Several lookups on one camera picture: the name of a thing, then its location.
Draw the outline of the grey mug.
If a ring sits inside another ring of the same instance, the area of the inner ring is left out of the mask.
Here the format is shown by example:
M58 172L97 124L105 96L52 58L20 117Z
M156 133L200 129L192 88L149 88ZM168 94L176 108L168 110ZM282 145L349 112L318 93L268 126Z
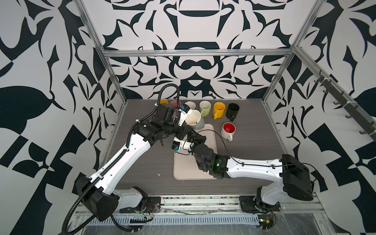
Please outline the grey mug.
M204 118L198 110L192 110L192 113L187 116L185 123L194 130L201 130L205 127Z

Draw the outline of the pink ghost print mug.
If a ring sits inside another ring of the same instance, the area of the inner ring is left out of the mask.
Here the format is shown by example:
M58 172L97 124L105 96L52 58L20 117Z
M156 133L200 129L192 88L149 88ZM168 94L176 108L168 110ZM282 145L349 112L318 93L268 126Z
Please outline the pink ghost print mug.
M182 103L179 101L177 102L177 100L172 100L170 103L169 103L171 106L173 106L174 108L178 109L181 107Z

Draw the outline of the dark green mug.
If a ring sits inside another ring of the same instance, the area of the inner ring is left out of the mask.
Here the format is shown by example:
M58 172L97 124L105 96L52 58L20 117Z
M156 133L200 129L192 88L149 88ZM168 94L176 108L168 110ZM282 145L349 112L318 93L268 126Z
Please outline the dark green mug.
M185 102L185 105L190 107L190 109L192 109L192 110L196 109L196 104L193 101L187 101L187 102Z

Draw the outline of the white cream mug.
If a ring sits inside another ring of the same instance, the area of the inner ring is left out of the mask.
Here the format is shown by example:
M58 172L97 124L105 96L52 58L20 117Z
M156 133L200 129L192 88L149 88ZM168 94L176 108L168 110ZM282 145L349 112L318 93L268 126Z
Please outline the white cream mug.
M235 132L236 126L231 122L226 122L222 125L221 137L229 142L232 142Z

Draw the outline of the light green mug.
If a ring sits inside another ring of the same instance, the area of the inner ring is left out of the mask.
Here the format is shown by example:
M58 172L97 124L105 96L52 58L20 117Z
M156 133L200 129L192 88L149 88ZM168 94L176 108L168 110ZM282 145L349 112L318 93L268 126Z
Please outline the light green mug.
M199 110L202 117L207 117L210 114L212 104L207 101L201 101L199 104Z

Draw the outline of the black mug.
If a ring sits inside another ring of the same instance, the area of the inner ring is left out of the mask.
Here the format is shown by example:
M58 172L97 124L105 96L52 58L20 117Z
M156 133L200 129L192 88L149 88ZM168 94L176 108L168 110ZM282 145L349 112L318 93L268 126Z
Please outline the black mug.
M230 103L226 111L226 118L230 121L234 121L240 110L240 106L236 103Z

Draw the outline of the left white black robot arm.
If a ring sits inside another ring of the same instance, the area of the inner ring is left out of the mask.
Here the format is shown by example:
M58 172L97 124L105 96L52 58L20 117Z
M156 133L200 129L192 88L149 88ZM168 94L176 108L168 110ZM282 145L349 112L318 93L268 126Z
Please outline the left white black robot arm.
M141 212L145 209L148 195L139 187L133 187L124 193L115 190L124 174L157 141L165 136L175 137L172 149L193 145L192 138L197 134L185 124L162 126L143 121L136 123L130 131L126 144L100 170L89 178L81 177L76 182L79 194L78 202L91 213L92 218L104 221L117 210L128 209L129 212Z

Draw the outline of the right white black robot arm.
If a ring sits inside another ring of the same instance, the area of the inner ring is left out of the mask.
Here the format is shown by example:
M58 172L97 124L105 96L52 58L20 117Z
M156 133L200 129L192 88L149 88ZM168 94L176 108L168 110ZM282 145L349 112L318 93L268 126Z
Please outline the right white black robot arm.
M270 181L257 192L257 203L274 206L290 198L313 200L309 169L291 155L274 160L246 160L220 155L205 144L206 138L198 133L188 134L187 148L195 157L198 168L216 179L254 178Z

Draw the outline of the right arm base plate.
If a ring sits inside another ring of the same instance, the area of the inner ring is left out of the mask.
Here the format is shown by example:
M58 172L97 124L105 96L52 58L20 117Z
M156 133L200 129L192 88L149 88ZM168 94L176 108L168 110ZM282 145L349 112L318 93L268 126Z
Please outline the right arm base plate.
M279 202L275 205L268 205L258 201L256 196L243 195L239 197L239 201L241 210L246 213L279 212L281 207Z

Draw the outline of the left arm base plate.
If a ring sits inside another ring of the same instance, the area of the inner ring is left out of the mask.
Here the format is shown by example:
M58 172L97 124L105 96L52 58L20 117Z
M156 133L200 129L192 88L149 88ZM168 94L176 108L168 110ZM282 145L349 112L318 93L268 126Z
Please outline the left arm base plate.
M161 197L148 197L147 199L142 199L140 204L135 208L123 208L120 209L120 213L153 213L160 209Z

